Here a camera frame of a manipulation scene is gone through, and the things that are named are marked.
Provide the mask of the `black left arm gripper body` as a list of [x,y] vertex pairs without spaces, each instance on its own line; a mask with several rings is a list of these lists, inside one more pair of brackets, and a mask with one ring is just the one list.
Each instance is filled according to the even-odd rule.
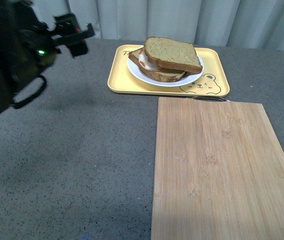
[[60,53],[59,46],[65,45],[73,57],[88,53],[86,39],[95,36],[92,24],[81,29],[76,16],[68,13],[55,18],[55,28],[37,19],[19,30],[22,44],[38,57]]

